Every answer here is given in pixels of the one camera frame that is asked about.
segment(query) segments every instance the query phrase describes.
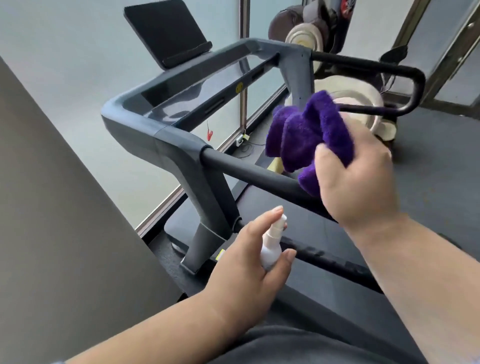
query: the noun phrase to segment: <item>person's left hand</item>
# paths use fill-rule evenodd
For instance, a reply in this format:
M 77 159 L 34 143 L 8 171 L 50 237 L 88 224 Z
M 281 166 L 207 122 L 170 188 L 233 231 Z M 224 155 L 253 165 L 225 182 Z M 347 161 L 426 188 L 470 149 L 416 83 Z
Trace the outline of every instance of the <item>person's left hand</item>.
M 297 254 L 293 249 L 285 250 L 269 272 L 260 262 L 262 235 L 282 214 L 279 206 L 249 222 L 223 253 L 201 293 L 233 336 L 263 319 L 290 274 Z

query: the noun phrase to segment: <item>power outlet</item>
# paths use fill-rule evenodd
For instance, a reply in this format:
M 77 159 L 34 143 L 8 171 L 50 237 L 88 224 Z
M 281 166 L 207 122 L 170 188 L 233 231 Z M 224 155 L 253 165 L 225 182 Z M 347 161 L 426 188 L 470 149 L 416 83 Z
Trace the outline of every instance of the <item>power outlet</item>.
M 235 140 L 235 144 L 237 146 L 240 146 L 240 144 L 242 144 L 242 143 L 243 143 L 243 135 L 239 135 L 237 140 Z

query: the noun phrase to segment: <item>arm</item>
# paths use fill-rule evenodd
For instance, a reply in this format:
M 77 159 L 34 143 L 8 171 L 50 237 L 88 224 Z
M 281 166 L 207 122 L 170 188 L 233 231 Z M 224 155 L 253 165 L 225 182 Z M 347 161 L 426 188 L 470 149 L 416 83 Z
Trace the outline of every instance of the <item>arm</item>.
M 202 364 L 219 356 L 266 314 L 285 284 L 296 252 L 282 253 L 266 273 L 262 235 L 283 208 L 247 224 L 222 255 L 206 288 L 71 358 L 67 364 Z
M 361 251 L 430 363 L 480 357 L 480 263 L 399 212 L 392 162 L 347 119 L 355 158 L 347 168 L 324 145 L 315 165 L 323 202 Z

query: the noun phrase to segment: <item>person's right hand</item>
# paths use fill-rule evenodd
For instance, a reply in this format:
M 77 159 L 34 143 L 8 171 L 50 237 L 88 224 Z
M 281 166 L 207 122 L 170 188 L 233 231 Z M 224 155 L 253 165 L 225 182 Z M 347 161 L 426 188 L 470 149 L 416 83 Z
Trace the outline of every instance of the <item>person's right hand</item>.
M 359 122 L 342 113 L 355 146 L 345 168 L 325 145 L 317 146 L 315 170 L 322 201 L 351 236 L 376 231 L 400 218 L 388 149 Z

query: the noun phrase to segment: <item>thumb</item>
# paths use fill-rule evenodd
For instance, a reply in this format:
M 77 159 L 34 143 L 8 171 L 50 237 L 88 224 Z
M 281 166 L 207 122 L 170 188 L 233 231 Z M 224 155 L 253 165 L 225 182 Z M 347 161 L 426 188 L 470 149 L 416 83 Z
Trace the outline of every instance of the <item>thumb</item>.
M 315 150 L 315 172 L 320 190 L 337 184 L 342 172 L 345 171 L 340 159 L 325 143 L 317 145 Z
M 265 275 L 264 287 L 270 294 L 276 295 L 276 293 L 285 285 L 292 269 L 293 259 L 295 259 L 296 255 L 296 250 L 285 250 L 276 261 L 272 270 Z

